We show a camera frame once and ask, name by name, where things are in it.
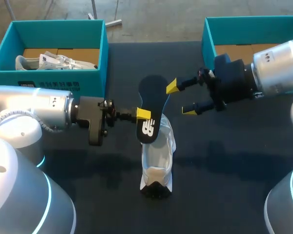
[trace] white sneaker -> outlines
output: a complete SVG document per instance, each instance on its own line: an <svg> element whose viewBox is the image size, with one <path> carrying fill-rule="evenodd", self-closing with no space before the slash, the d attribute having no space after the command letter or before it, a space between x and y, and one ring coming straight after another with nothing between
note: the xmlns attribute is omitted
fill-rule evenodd
<svg viewBox="0 0 293 234"><path fill-rule="evenodd" d="M24 58L19 55L15 60L16 70L76 70L97 69L98 66L91 62L73 60L64 55L54 55L48 51L39 58Z"/></svg>
<svg viewBox="0 0 293 234"><path fill-rule="evenodd" d="M140 190L150 193L172 192L172 154L176 150L176 142L171 124L162 115L160 131L151 144L142 144L142 178Z"/></svg>

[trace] black tabletop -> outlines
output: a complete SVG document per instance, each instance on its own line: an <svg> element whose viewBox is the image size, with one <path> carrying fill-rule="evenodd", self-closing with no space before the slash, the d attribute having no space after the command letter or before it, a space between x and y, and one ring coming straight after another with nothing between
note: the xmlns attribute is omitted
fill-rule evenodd
<svg viewBox="0 0 293 234"><path fill-rule="evenodd" d="M109 45L107 97L140 106L139 81L159 74L171 81L203 66L199 42ZM209 98L204 87L172 94L164 113L173 127L173 192L162 200L139 191L141 146L135 125L117 122L102 147L87 130L43 136L48 175L76 206L76 234L267 234L264 202L293 169L293 96L241 101L224 112L181 114L181 106Z"/></svg>

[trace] metal stand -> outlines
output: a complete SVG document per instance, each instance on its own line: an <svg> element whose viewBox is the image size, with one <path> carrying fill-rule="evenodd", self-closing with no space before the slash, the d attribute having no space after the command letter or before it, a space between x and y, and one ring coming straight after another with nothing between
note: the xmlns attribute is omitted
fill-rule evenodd
<svg viewBox="0 0 293 234"><path fill-rule="evenodd" d="M96 9L96 3L94 2L94 0L91 0L92 3L92 10L93 10L93 16L91 15L91 13L88 13L88 19L89 20L97 20L98 16L97 16L97 9ZM111 27L114 25L118 25L118 24L122 24L122 20L118 19L112 22L108 22L105 24L106 27Z"/></svg>
<svg viewBox="0 0 293 234"><path fill-rule="evenodd" d="M9 0L4 0L4 3L5 3L5 6L6 6L6 9L8 10L9 14L10 14L10 17L11 17L11 20L12 21L16 21L15 19L15 15L13 13L13 10L11 8L11 5L10 5L10 2Z"/></svg>

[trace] robotic arm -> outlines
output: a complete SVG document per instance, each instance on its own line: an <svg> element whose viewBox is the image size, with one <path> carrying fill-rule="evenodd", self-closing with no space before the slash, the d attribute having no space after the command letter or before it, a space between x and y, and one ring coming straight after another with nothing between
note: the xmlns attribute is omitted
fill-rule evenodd
<svg viewBox="0 0 293 234"><path fill-rule="evenodd" d="M167 93L183 91L195 84L206 84L211 101L184 106L183 114L223 111L227 104L246 98L293 93L293 41L254 54L253 63L247 65L241 59L230 61L227 54L217 56L213 71L200 68L196 77L176 78L167 86ZM293 122L293 105L291 119Z"/></svg>
<svg viewBox="0 0 293 234"><path fill-rule="evenodd" d="M101 146L107 136L105 125L113 127L117 119L136 122L150 119L150 112L140 108L118 109L114 101L102 97L76 99L70 91L0 86L0 124L13 115L33 117L40 126L57 132L77 123L89 129L89 144Z"/></svg>

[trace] cardboard box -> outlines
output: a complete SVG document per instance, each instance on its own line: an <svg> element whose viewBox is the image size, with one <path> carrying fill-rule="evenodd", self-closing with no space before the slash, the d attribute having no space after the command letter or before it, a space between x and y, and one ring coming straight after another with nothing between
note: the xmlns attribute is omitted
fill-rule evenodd
<svg viewBox="0 0 293 234"><path fill-rule="evenodd" d="M262 50L276 46L277 44L255 44L255 45L216 45L217 55L228 54L231 61L242 59L244 64L253 62L253 55Z"/></svg>
<svg viewBox="0 0 293 234"><path fill-rule="evenodd" d="M252 62L254 53L293 40L293 16L205 18L202 54L214 69L214 58L227 53L231 60Z"/></svg>
<svg viewBox="0 0 293 234"><path fill-rule="evenodd" d="M54 54L72 48L73 59L88 60L98 69L15 70L18 55L37 58L46 48ZM13 21L0 45L0 85L70 90L76 98L104 97L107 62L104 20Z"/></svg>
<svg viewBox="0 0 293 234"><path fill-rule="evenodd" d="M43 48L35 48L35 49L26 48L24 50L23 56L25 58L39 58L40 54L44 54L46 51L49 51L50 53L55 54L55 55L58 53L58 49L55 49L55 48L46 48L46 49L43 49Z"/></svg>

